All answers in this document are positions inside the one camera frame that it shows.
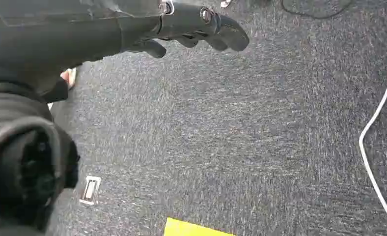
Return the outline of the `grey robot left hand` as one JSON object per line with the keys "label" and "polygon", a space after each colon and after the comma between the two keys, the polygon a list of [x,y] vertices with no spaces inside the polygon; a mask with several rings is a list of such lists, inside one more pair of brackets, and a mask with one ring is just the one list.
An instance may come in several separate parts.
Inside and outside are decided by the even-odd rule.
{"label": "grey robot left hand", "polygon": [[42,236],[58,196],[76,187],[76,144],[48,104],[61,73],[122,52],[166,54],[158,40],[242,51],[233,19],[171,0],[0,0],[0,236]]}

